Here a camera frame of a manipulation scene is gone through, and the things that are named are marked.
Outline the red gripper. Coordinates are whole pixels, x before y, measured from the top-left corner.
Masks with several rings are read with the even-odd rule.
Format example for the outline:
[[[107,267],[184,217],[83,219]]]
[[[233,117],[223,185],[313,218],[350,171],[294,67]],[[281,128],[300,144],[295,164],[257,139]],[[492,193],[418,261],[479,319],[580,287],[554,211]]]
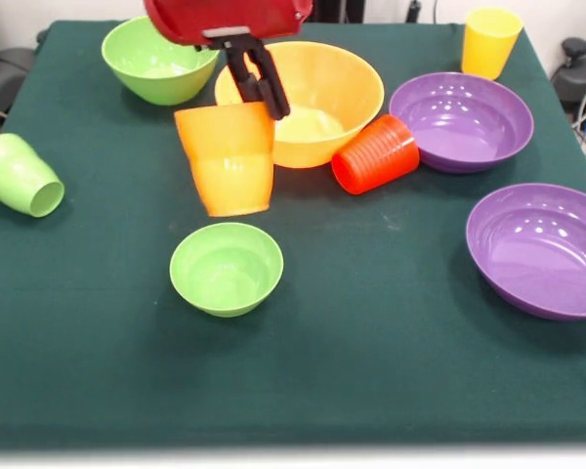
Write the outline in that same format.
[[[294,35],[314,7],[307,0],[160,0],[145,1],[146,13],[155,28],[169,41],[180,45],[206,45],[212,30],[225,34],[249,33],[259,39]],[[273,120],[290,113],[272,54],[263,42],[249,37],[246,54],[258,68],[260,77],[251,73],[245,53],[225,49],[230,74],[244,103],[263,102]]]

